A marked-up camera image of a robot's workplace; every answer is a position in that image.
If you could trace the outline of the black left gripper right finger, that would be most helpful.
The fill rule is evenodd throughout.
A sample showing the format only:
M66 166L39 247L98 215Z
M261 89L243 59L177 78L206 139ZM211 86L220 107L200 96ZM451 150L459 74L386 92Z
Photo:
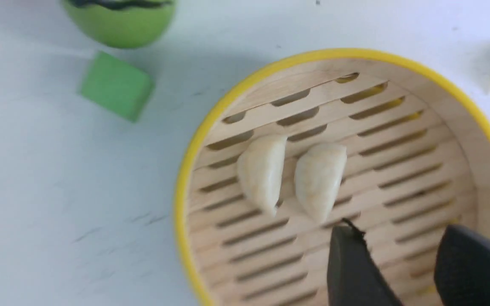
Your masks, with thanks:
M434 283L444 306L490 306L490 239L449 225L438 247Z

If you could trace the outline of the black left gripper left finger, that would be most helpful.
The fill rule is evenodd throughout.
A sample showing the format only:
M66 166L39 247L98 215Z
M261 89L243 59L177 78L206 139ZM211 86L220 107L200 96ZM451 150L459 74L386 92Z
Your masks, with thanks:
M335 225L329 244L330 306L402 306L370 255L365 232L349 219Z

